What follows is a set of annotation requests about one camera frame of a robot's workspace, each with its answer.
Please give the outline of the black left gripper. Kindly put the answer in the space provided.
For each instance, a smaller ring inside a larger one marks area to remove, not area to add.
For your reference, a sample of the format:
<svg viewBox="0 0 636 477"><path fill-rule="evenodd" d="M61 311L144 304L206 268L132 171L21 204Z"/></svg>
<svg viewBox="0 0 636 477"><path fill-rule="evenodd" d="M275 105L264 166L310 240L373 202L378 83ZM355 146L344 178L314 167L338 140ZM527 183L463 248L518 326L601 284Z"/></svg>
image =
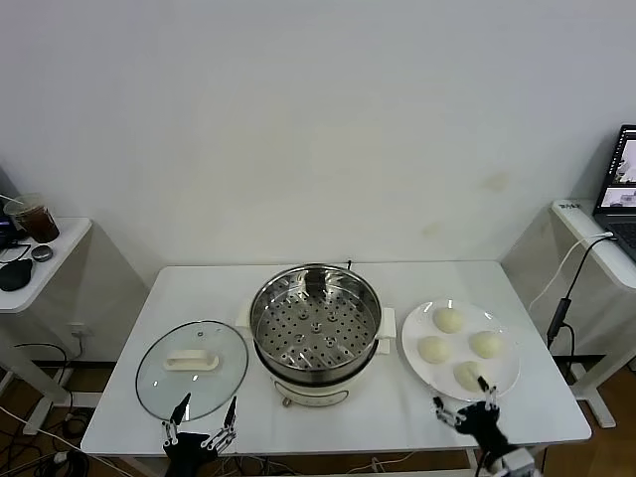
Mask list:
<svg viewBox="0 0 636 477"><path fill-rule="evenodd" d="M236 407L237 398L233 397L220 430L209 434L179 432L190 403L191 394L187 393L173 411L168 420L162 422L165 432L163 451L169 463L165 477L195 477L200 468L215 460L215 450L225 450L237 436Z"/></svg>

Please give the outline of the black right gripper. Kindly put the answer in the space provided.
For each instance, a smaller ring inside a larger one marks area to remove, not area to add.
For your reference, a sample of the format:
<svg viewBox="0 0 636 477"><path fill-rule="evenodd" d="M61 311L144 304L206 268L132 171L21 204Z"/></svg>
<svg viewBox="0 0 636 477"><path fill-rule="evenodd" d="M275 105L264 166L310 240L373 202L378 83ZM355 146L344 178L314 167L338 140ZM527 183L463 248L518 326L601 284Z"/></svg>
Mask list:
<svg viewBox="0 0 636 477"><path fill-rule="evenodd" d="M436 396L433 398L435 415L460 434L472 436L483 452L507 453L510 443L498 427L500 408L497 404L497 388L491 386L483 376L477 378L477 383L483 392L480 402L456 412L447 408L442 398Z"/></svg>

